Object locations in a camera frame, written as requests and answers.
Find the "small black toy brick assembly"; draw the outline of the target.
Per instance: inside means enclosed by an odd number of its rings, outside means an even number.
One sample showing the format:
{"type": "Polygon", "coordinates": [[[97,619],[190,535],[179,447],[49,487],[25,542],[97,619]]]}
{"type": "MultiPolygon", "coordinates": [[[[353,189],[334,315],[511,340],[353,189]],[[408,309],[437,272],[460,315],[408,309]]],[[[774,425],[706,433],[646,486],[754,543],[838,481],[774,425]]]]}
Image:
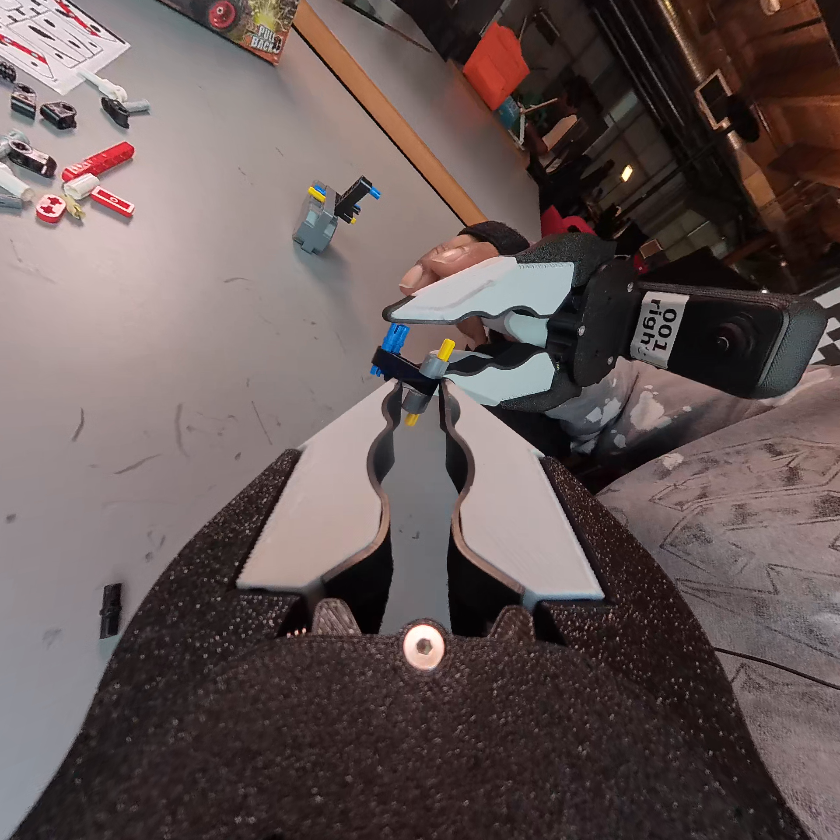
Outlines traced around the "small black toy brick assembly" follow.
{"type": "Polygon", "coordinates": [[[397,380],[405,389],[402,409],[405,425],[414,427],[438,392],[456,348],[455,341],[446,339],[440,348],[427,354],[420,364],[411,362],[402,355],[402,349],[410,329],[406,325],[392,323],[381,345],[375,350],[371,373],[386,381],[397,380]]]}

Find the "person's right forearm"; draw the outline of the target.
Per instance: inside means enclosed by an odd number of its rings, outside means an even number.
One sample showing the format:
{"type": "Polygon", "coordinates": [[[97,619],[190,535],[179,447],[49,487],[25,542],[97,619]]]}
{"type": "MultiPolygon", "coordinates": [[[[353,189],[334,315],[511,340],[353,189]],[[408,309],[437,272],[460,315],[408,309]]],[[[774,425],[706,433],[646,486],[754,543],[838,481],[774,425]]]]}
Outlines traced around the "person's right forearm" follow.
{"type": "Polygon", "coordinates": [[[545,416],[568,439],[573,455],[594,462],[631,455],[646,460],[789,399],[742,399],[643,362],[619,360],[603,380],[545,416]]]}

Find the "grey table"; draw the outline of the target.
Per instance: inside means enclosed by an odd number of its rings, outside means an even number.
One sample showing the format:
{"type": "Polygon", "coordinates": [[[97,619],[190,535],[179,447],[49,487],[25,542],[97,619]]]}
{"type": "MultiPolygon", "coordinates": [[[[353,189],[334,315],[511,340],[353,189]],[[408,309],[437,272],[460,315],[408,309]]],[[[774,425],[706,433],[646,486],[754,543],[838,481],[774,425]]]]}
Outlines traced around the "grey table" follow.
{"type": "Polygon", "coordinates": [[[530,240],[538,189],[526,160],[463,73],[393,2],[300,2],[299,36],[465,224],[530,240]]]}

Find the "grey toy motor block assembly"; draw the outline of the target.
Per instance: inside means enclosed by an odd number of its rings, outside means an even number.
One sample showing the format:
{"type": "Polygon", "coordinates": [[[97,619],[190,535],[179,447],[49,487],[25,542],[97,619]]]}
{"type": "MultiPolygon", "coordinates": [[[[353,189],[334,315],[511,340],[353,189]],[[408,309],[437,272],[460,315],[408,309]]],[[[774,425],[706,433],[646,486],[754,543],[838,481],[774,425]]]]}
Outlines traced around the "grey toy motor block assembly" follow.
{"type": "Polygon", "coordinates": [[[301,207],[293,241],[305,253],[320,255],[331,244],[339,223],[356,223],[361,213],[360,202],[366,196],[379,200],[382,193],[364,176],[342,193],[321,182],[312,182],[301,207]]]}

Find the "grey desk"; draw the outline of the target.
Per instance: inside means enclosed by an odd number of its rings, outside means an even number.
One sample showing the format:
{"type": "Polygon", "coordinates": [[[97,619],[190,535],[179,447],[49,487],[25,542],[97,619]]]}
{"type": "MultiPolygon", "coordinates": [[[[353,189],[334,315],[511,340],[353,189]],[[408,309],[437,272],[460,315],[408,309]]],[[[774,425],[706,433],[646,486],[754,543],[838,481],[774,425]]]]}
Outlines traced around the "grey desk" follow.
{"type": "Polygon", "coordinates": [[[87,206],[2,213],[2,838],[65,758],[116,638],[186,542],[285,449],[364,398],[385,305],[462,228],[296,32],[272,66],[159,2],[81,2],[130,43],[105,77],[150,101],[122,134],[89,85],[78,130],[22,125],[59,166],[123,139],[87,206]],[[309,186],[360,201],[320,255],[309,186]]]}

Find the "red plastic canister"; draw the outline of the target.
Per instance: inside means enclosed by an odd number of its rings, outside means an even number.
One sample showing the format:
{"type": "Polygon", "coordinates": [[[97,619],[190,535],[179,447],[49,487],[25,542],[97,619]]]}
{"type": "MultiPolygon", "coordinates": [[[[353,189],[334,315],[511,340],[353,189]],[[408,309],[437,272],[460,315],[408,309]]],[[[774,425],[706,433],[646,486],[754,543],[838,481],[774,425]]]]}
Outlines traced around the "red plastic canister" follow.
{"type": "Polygon", "coordinates": [[[582,233],[597,236],[592,212],[588,206],[576,213],[562,215],[554,205],[546,206],[540,214],[541,238],[568,233],[582,233]]]}

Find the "pile of red white bricks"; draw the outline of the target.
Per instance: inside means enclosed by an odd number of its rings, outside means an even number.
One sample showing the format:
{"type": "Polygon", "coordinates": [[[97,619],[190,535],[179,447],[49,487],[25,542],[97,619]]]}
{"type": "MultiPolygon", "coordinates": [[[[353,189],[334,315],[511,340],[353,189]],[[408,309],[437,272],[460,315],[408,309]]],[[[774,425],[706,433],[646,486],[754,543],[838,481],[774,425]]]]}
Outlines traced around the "pile of red white bricks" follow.
{"type": "MultiPolygon", "coordinates": [[[[77,128],[77,110],[68,102],[48,101],[36,109],[34,89],[16,82],[15,71],[6,62],[2,62],[2,77],[14,82],[10,97],[13,112],[26,118],[38,115],[43,122],[59,132],[77,128]]],[[[38,221],[52,225],[67,214],[82,221],[85,211],[81,203],[90,199],[121,217],[132,218],[135,205],[102,186],[101,177],[131,161],[134,154],[134,146],[128,141],[122,141],[89,155],[62,170],[57,192],[36,198],[34,188],[18,176],[16,170],[51,181],[57,174],[57,161],[34,147],[25,133],[11,129],[2,133],[1,138],[2,210],[20,213],[28,204],[33,204],[38,221]]]]}

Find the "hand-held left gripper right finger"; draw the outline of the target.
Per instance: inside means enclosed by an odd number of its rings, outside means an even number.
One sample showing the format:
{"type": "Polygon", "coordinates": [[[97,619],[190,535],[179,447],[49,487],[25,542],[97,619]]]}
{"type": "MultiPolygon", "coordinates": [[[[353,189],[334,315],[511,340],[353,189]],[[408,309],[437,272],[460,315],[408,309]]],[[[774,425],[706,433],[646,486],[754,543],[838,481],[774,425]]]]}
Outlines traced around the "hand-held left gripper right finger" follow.
{"type": "Polygon", "coordinates": [[[605,594],[543,467],[543,453],[455,383],[440,407],[465,479],[453,514],[458,551],[534,607],[603,603],[605,594]]]}

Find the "person's right hand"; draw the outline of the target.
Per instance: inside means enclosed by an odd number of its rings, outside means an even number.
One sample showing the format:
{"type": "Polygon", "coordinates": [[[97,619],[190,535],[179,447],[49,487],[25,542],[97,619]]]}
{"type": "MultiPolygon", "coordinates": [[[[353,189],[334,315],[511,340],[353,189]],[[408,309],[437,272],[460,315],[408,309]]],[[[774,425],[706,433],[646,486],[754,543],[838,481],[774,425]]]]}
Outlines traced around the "person's right hand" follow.
{"type": "Polygon", "coordinates": [[[441,279],[499,255],[493,244],[467,234],[459,235],[421,257],[400,280],[400,292],[411,296],[441,279]]]}

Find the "orange crate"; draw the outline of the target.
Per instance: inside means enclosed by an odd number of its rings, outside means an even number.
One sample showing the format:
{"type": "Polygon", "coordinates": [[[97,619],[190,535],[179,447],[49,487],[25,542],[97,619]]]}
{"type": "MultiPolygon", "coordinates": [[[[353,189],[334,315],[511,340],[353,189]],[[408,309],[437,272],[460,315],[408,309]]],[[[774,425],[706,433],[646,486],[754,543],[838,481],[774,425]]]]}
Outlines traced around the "orange crate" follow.
{"type": "Polygon", "coordinates": [[[464,76],[491,111],[496,111],[528,76],[517,35],[492,22],[464,67],[464,76]]]}

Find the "toy truck cardboard box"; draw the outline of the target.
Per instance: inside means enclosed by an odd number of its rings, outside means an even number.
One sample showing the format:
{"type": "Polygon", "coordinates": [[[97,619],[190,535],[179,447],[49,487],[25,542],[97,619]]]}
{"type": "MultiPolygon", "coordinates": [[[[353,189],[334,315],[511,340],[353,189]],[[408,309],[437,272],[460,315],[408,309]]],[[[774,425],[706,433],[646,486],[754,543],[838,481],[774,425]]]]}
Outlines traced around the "toy truck cardboard box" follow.
{"type": "Polygon", "coordinates": [[[162,1],[219,37],[277,66],[300,1],[162,1]]]}

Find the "black white marker board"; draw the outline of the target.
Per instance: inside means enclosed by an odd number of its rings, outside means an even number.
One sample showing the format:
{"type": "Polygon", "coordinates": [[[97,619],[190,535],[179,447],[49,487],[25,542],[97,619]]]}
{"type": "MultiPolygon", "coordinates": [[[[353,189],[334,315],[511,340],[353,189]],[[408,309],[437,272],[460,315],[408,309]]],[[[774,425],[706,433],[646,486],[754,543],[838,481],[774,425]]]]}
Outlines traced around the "black white marker board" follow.
{"type": "Polygon", "coordinates": [[[827,323],[810,364],[839,365],[839,286],[824,289],[814,300],[826,310],[827,323]]]}

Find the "white sticker sheet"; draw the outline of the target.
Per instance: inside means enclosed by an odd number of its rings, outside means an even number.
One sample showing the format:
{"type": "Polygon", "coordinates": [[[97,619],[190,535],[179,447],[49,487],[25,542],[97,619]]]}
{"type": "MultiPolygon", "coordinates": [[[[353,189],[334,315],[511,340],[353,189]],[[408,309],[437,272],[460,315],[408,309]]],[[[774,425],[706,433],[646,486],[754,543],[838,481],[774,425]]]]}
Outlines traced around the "white sticker sheet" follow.
{"type": "Polygon", "coordinates": [[[1,59],[66,95],[82,70],[98,72],[130,44],[68,1],[2,1],[1,59]]]}

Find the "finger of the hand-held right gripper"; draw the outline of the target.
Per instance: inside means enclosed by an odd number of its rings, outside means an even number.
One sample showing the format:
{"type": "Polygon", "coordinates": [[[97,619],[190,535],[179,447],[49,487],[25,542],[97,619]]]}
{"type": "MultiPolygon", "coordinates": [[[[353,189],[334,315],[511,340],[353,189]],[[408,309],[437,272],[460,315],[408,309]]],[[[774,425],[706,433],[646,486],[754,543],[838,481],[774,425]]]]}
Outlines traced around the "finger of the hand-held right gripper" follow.
{"type": "Polygon", "coordinates": [[[537,346],[457,350],[445,371],[448,382],[480,405],[502,405],[548,392],[554,375],[551,355],[537,346]]]}
{"type": "Polygon", "coordinates": [[[508,312],[546,319],[570,293],[574,271],[571,261],[496,257],[416,291],[382,316],[401,324],[457,324],[471,317],[498,319],[508,312]]]}

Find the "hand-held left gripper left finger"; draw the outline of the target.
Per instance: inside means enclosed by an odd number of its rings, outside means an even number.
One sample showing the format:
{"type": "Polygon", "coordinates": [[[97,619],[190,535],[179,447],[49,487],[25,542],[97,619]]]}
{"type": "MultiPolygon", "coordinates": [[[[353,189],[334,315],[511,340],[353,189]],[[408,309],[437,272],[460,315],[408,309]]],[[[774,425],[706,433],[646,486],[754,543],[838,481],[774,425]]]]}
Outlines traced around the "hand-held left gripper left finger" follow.
{"type": "Polygon", "coordinates": [[[401,386],[383,384],[310,437],[237,578],[239,590],[313,595],[366,560],[391,524],[401,386]]]}

